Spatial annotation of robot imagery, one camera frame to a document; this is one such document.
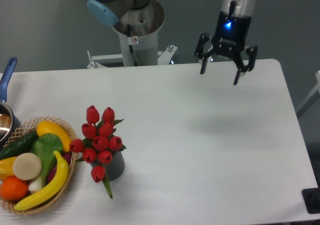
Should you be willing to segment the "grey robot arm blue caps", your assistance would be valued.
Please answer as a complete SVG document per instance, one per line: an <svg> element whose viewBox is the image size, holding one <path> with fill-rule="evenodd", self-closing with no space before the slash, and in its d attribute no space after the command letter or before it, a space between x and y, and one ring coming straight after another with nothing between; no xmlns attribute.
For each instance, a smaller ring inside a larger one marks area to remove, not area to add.
<svg viewBox="0 0 320 225"><path fill-rule="evenodd" d="M234 61L236 78L254 69L258 48L246 46L245 40L256 1L222 1L214 35L202 33L195 48L202 74L214 55ZM118 33L126 67L172 63L177 50L174 45L158 50L165 14L156 0L88 0L87 8L100 23Z"/></svg>

